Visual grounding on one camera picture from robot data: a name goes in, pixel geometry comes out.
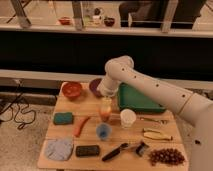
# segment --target white cup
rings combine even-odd
[[[123,128],[130,128],[132,124],[136,121],[136,114],[130,109],[124,109],[120,113],[121,126]]]
[[[92,18],[94,24],[102,24],[102,18],[100,15],[93,15]]]

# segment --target gray towel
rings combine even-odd
[[[44,154],[51,160],[65,161],[70,158],[73,146],[71,138],[48,140]]]

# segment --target orange carrot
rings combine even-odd
[[[85,123],[90,119],[90,116],[86,116],[83,119],[81,119],[78,123],[76,123],[74,130],[73,130],[73,135],[75,137],[79,137],[82,131],[82,128],[84,127]]]

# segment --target chair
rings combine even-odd
[[[200,10],[207,0],[179,0],[172,28],[191,29]],[[155,0],[148,6],[141,6],[137,12],[131,13],[132,27],[154,27],[158,28],[164,19],[168,0]]]

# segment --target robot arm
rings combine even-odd
[[[213,130],[213,102],[192,91],[139,73],[133,67],[129,56],[109,60],[105,65],[106,76],[98,87],[102,95],[114,96],[120,83],[124,82],[180,115],[196,127],[189,170],[212,171],[213,137],[208,131]]]

